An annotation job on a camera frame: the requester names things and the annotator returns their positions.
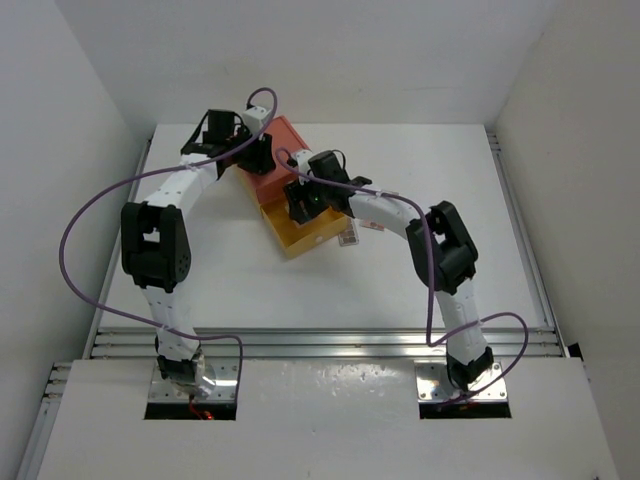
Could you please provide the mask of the pink eyeshadow palette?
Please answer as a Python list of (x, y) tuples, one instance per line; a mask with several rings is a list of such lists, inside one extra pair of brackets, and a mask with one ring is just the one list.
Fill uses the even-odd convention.
[(385, 227), (376, 223), (376, 222), (372, 222), (372, 221), (367, 221), (367, 220), (361, 220), (360, 221), (360, 225), (364, 228), (368, 228), (371, 230), (376, 230), (376, 231), (384, 231)]

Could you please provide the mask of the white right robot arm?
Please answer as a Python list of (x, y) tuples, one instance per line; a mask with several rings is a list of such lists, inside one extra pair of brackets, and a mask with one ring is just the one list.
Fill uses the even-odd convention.
[(446, 345), (449, 381), (467, 392), (491, 368), (494, 357), (474, 300), (478, 250), (456, 207), (442, 201), (424, 212), (414, 201), (366, 177), (351, 178), (331, 150), (290, 153), (280, 147), (274, 159), (296, 176), (283, 190), (289, 217), (297, 224), (331, 208), (377, 223), (407, 241), (414, 270), (428, 288), (427, 344)]

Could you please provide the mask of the small clear eyeshadow palette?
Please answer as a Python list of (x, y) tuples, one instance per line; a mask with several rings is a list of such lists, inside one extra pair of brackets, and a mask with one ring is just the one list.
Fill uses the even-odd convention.
[(347, 227), (339, 233), (338, 242), (341, 247), (355, 246), (359, 244), (359, 236), (356, 226), (351, 222), (347, 222)]

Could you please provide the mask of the orange drawer box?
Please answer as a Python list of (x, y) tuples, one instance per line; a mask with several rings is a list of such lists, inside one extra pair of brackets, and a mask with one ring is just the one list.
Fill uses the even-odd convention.
[(266, 133), (272, 136), (272, 159), (275, 162), (275, 169), (265, 175), (249, 173), (239, 168), (235, 170), (244, 189), (258, 207), (282, 199), (283, 187), (295, 178), (275, 159), (275, 151), (280, 147), (287, 149), (290, 153), (309, 150), (308, 144), (284, 115), (276, 117)]

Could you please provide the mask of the yellow drawer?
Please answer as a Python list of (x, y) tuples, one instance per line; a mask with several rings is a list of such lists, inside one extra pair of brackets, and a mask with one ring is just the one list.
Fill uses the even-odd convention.
[(288, 259), (293, 259), (337, 236), (347, 228), (348, 218), (329, 208), (310, 222), (299, 225), (289, 218), (284, 198), (260, 207), (266, 225)]

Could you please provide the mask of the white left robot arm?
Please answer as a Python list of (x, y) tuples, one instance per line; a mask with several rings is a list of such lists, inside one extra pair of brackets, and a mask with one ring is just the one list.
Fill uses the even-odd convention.
[(272, 110), (254, 105), (240, 114), (208, 111), (180, 150), (179, 170), (121, 210), (122, 268), (141, 289), (157, 325), (161, 376), (189, 397), (205, 397), (214, 383), (181, 286), (192, 265), (185, 219), (230, 166), (257, 174), (274, 170), (272, 138), (265, 132), (272, 117)]

